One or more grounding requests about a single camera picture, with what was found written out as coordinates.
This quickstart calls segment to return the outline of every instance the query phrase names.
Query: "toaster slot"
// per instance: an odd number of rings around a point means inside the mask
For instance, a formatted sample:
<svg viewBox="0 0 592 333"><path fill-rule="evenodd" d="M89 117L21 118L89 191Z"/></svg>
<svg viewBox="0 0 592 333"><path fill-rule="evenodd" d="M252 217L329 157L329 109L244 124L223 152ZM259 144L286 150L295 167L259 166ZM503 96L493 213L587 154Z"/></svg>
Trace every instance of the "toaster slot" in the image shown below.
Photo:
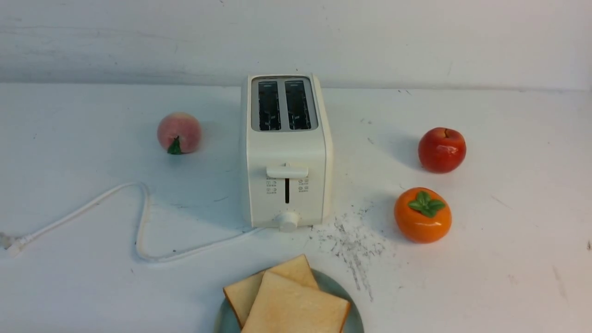
<svg viewBox="0 0 592 333"><path fill-rule="evenodd" d="M304 81L285 82L288 120L291 130L310 130L310 113Z"/></svg>
<svg viewBox="0 0 592 333"><path fill-rule="evenodd" d="M279 118L278 83L259 82L259 129L277 131L282 129Z"/></svg>
<svg viewBox="0 0 592 333"><path fill-rule="evenodd" d="M290 179L286 178L286 203L290 203Z"/></svg>

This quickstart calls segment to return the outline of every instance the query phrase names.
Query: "white wall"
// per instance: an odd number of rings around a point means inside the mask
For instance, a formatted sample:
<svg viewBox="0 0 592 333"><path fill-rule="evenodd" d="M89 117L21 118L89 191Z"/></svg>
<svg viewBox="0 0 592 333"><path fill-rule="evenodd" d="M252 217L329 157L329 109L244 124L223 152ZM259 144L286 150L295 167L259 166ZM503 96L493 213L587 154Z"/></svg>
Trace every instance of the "white wall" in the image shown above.
<svg viewBox="0 0 592 333"><path fill-rule="evenodd" d="M590 89L591 0L0 0L0 81Z"/></svg>

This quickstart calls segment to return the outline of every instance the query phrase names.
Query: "toaster control knob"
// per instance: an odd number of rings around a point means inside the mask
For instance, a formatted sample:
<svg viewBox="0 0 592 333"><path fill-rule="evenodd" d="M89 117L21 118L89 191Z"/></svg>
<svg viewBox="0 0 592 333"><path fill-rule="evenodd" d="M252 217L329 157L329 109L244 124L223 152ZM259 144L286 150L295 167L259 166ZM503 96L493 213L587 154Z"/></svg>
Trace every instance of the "toaster control knob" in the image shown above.
<svg viewBox="0 0 592 333"><path fill-rule="evenodd" d="M292 232L295 231L298 227L298 214L294 212L285 212L277 217L277 221L279 223L279 231L281 232Z"/></svg>

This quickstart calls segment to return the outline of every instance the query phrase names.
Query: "orange persimmon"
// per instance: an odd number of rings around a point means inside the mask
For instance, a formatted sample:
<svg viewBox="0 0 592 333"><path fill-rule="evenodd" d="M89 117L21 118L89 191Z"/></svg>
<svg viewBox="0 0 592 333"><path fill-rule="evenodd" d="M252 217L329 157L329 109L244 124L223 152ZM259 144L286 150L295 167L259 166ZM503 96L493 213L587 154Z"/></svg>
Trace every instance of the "orange persimmon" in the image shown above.
<svg viewBox="0 0 592 333"><path fill-rule="evenodd" d="M423 187L403 192L394 207L395 221L403 235L416 243L432 243L446 236L452 213L438 193Z"/></svg>

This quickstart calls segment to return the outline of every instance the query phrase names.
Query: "red apple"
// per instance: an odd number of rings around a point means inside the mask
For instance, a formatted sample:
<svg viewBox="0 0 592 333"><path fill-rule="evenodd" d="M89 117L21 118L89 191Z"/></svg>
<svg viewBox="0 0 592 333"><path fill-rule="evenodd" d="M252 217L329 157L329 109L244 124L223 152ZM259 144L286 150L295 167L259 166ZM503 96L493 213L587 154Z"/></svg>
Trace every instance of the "red apple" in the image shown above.
<svg viewBox="0 0 592 333"><path fill-rule="evenodd" d="M201 140L201 125L188 113L174 112L160 121L156 136L169 154L193 153Z"/></svg>
<svg viewBox="0 0 592 333"><path fill-rule="evenodd" d="M465 138L458 131L436 127L422 137L417 151L424 169L437 174L451 172L465 159Z"/></svg>

